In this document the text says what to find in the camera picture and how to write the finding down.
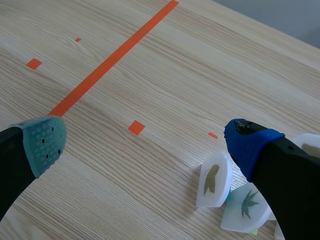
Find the orange tape line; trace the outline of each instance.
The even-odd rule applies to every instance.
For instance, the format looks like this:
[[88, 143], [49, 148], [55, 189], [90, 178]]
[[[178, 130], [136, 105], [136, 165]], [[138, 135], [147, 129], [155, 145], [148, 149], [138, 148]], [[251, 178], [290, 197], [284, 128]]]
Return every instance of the orange tape line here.
[[64, 115], [103, 75], [106, 74], [130, 49], [132, 49], [151, 29], [153, 29], [178, 2], [171, 0], [146, 24], [136, 31], [127, 41], [115, 50], [92, 73], [90, 73], [78, 86], [75, 87], [48, 115], [61, 117]]
[[215, 139], [218, 139], [218, 136], [215, 135], [215, 134], [213, 134], [212, 132], [209, 132], [208, 135], [209, 135], [210, 137], [213, 137], [213, 138], [215, 138]]

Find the orange tape square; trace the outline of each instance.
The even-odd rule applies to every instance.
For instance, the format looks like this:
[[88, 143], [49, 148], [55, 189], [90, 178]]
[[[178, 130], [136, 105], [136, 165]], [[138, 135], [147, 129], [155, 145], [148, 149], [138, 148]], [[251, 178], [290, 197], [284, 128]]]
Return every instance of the orange tape square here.
[[145, 126], [143, 124], [134, 120], [134, 122], [131, 124], [131, 126], [128, 128], [128, 130], [138, 136], [138, 134], [141, 133], [141, 131], [144, 128], [145, 128]]
[[32, 58], [31, 61], [29, 61], [26, 65], [33, 69], [36, 70], [37, 67], [39, 67], [42, 64], [42, 62], [40, 62], [38, 59]]

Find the brown leaf design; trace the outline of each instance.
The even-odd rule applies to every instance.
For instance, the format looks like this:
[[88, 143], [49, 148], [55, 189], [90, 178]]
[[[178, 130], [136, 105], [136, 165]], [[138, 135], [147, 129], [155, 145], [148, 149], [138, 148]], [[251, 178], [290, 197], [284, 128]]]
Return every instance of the brown leaf design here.
[[307, 154], [314, 156], [314, 157], [317, 157], [317, 158], [320, 158], [320, 148], [318, 148], [316, 146], [308, 145], [306, 143], [304, 143], [301, 148]]
[[208, 175], [206, 176], [205, 182], [204, 182], [204, 194], [206, 194], [208, 189], [211, 193], [215, 193], [216, 175], [218, 173], [219, 168], [220, 167], [217, 164], [213, 165], [210, 171], [208, 172]]

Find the small orange marker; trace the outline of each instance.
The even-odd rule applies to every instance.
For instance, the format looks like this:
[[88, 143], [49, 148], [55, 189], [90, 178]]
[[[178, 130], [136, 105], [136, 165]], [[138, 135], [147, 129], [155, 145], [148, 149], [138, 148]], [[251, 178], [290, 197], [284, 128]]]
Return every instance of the small orange marker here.
[[42, 64], [42, 62], [40, 62], [38, 59], [32, 58], [31, 61], [29, 61], [26, 65], [33, 69], [36, 70], [37, 67], [39, 67]]
[[215, 135], [215, 134], [213, 134], [212, 132], [209, 132], [208, 135], [209, 135], [210, 137], [213, 137], [214, 139], [218, 139], [218, 136]]
[[137, 135], [145, 128], [144, 125], [142, 125], [140, 122], [134, 120], [134, 122], [131, 124], [131, 126], [128, 128], [130, 132]]

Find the orange tape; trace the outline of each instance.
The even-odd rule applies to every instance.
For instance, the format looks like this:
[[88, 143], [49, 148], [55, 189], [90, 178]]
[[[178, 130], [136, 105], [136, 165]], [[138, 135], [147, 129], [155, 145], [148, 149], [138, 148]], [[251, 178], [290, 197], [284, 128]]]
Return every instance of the orange tape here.
[[138, 122], [137, 120], [134, 120], [134, 122], [130, 125], [128, 130], [138, 136], [138, 134], [141, 133], [141, 131], [144, 128], [145, 126], [142, 123]]
[[213, 134], [212, 132], [209, 132], [208, 135], [209, 135], [210, 137], [213, 137], [213, 138], [215, 138], [215, 139], [218, 139], [218, 136], [215, 135], [215, 134]]
[[39, 67], [42, 64], [42, 62], [40, 62], [38, 59], [32, 58], [26, 65], [33, 69], [36, 70], [37, 67]]
[[171, 0], [146, 24], [136, 31], [127, 41], [115, 50], [103, 63], [90, 73], [78, 86], [75, 87], [48, 115], [61, 117], [64, 115], [103, 75], [106, 74], [130, 49], [132, 49], [151, 29], [153, 29], [178, 2]]

